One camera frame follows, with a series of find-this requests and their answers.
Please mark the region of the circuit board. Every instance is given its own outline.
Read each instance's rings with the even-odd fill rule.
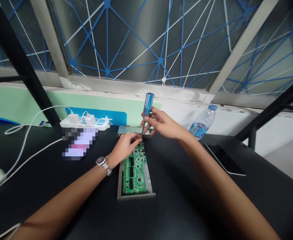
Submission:
[[[138,145],[131,155],[124,160],[123,171],[123,195],[146,193],[144,177],[144,165],[146,165],[146,155],[143,145]]]

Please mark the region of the person's left hand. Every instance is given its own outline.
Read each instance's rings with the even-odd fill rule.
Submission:
[[[122,134],[119,141],[113,148],[113,151],[106,156],[109,167],[115,168],[120,162],[126,159],[135,149],[135,147],[142,142],[141,135],[134,132]]]

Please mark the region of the charging cable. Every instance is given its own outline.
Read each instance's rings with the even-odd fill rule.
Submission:
[[[18,162],[18,160],[19,160],[19,158],[21,157],[21,153],[23,152],[23,149],[24,149],[24,146],[25,146],[25,141],[26,141],[26,138],[27,138],[27,135],[28,135],[28,133],[29,133],[29,130],[30,130],[30,128],[31,128],[31,126],[38,126],[38,125],[33,125],[32,123],[34,122],[34,120],[35,120],[35,118],[37,117],[37,115],[39,114],[39,113],[41,113],[41,112],[43,112],[43,111],[45,111],[45,110],[47,110],[47,109],[50,109],[50,108],[54,108],[54,107],[66,107],[66,106],[63,106],[63,105],[58,105],[58,106],[53,106],[53,107],[49,107],[49,108],[46,108],[46,109],[44,109],[44,110],[42,110],[42,111],[40,111],[40,112],[38,112],[36,115],[35,115],[35,117],[33,118],[33,120],[32,120],[32,122],[31,122],[31,124],[22,124],[22,125],[19,125],[19,126],[15,126],[15,127],[12,127],[12,128],[10,128],[10,129],[8,129],[8,130],[6,130],[5,132],[4,132],[4,134],[6,134],[6,135],[8,135],[8,134],[12,134],[12,133],[14,133],[14,132],[17,132],[17,131],[19,131],[20,129],[22,129],[22,127],[23,126],[29,126],[29,128],[28,128],[28,130],[27,130],[27,132],[26,132],[26,134],[25,134],[25,137],[24,137],[24,142],[23,142],[23,145],[22,145],[22,148],[21,148],[21,152],[20,152],[20,154],[19,154],[19,157],[18,157],[18,159],[17,159],[17,161],[15,162],[15,164],[13,165],[13,167],[6,173],[6,175],[5,176],[7,176],[8,174],[9,174],[9,172],[16,166],[16,164],[17,164],[17,162]],[[85,113],[87,113],[88,114],[88,112],[87,111],[84,111],[83,112],[83,114],[82,114],[82,117],[81,117],[81,119],[80,119],[80,121],[79,121],[79,123],[78,123],[78,125],[76,126],[76,128],[78,128],[79,127],[79,125],[81,124],[81,122],[82,122],[82,120],[83,120],[83,117],[84,117],[84,114]],[[42,148],[40,151],[38,151],[37,153],[35,153],[34,155],[32,155],[31,157],[29,157],[24,163],[22,163],[5,181],[3,181],[1,184],[0,184],[0,187],[4,184],[4,183],[6,183],[18,170],[20,170],[21,169],[21,167],[23,167],[31,158],[33,158],[34,156],[36,156],[37,154],[39,154],[40,152],[42,152],[43,150],[45,150],[45,149],[47,149],[49,146],[51,146],[51,145],[53,145],[54,143],[57,143],[57,142],[59,142],[59,141],[61,141],[62,140],[62,138],[60,138],[60,139],[58,139],[58,140],[56,140],[55,142],[52,142],[52,143],[50,143],[49,145],[47,145],[46,147],[44,147],[44,148]],[[12,235],[9,237],[9,239],[8,240],[10,240],[10,239],[12,239],[12,237],[14,236],[14,234],[17,232],[17,230],[20,228],[20,226],[22,225],[22,223],[18,223],[18,224],[16,224],[15,226],[13,226],[13,227],[11,227],[10,229],[8,229],[6,232],[4,232],[4,233],[2,233],[1,235],[0,235],[0,238],[2,238],[3,236],[5,236],[6,234],[8,234],[9,232],[11,232],[13,229],[15,229],[14,230],[14,232],[12,233]]]
[[[44,122],[42,125],[32,125],[32,126],[34,126],[34,127],[44,127],[44,124],[45,124],[45,123],[48,123],[48,121],[47,121],[47,122]],[[4,132],[4,134],[5,134],[5,135],[9,135],[9,134],[15,133],[15,132],[19,131],[20,129],[22,129],[24,126],[29,126],[29,125],[30,125],[30,124],[21,124],[21,125],[18,125],[18,126],[12,127],[12,128],[10,128],[10,129],[6,130],[6,131]]]
[[[25,143],[26,143],[27,135],[29,134],[30,129],[31,129],[31,127],[32,127],[32,125],[33,125],[33,122],[35,121],[37,115],[39,115],[41,112],[43,112],[43,111],[45,111],[45,110],[47,110],[47,109],[55,108],[55,107],[66,107],[66,108],[68,108],[71,112],[73,112],[69,107],[64,106],[64,105],[57,105],[57,106],[53,106],[53,107],[49,107],[49,108],[45,108],[45,109],[39,111],[39,112],[34,116],[34,118],[33,118],[32,122],[31,122],[31,124],[29,125],[29,128],[28,128],[27,131],[26,131],[26,134],[25,134],[25,137],[24,137],[24,141],[23,141],[23,144],[22,144],[22,148],[21,148],[21,151],[20,151],[19,156],[17,157],[17,160],[15,161],[15,163],[13,164],[13,166],[11,167],[11,169],[10,169],[10,170],[4,175],[4,177],[0,180],[0,182],[1,182],[5,177],[7,177],[7,175],[9,175],[10,172],[12,172],[13,168],[17,165],[18,161],[20,160],[21,155],[22,155],[23,150],[24,150]]]

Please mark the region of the hand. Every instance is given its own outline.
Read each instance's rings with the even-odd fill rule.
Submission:
[[[153,135],[157,131],[164,137],[177,140],[183,138],[185,135],[188,135],[189,132],[170,118],[165,112],[158,110],[155,107],[151,108],[151,112],[150,116],[145,117],[140,124],[142,126],[144,121],[148,123],[148,125],[144,128],[144,133],[146,133],[147,130],[153,126],[154,129],[150,135]]]
[[[115,168],[120,162],[126,159],[134,150],[134,148],[142,142],[141,135],[134,132],[128,134],[122,134],[117,144],[113,148],[113,151],[106,156],[109,167]]]

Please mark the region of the water bottle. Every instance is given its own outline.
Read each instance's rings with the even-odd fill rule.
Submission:
[[[216,105],[210,104],[209,107],[201,112],[194,120],[189,132],[192,133],[197,140],[200,140],[213,124],[216,109]]]

